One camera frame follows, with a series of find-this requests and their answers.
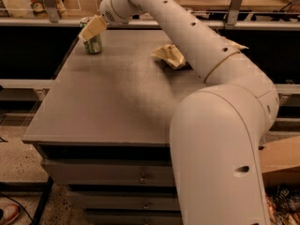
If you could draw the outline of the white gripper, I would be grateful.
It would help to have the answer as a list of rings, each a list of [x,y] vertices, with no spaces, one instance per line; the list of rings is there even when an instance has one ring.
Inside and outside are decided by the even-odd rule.
[[[141,10],[130,0],[102,0],[100,2],[100,14],[102,16],[95,15],[81,23],[80,38],[89,40],[99,35],[107,29],[107,23],[110,25],[128,23],[129,18],[140,15]]]

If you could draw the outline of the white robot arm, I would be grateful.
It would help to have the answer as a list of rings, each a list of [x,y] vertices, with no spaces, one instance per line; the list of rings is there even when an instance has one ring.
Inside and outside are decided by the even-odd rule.
[[[101,0],[99,30],[150,14],[205,88],[172,116],[172,169],[184,225],[271,225],[259,146],[278,91],[245,55],[173,0]]]

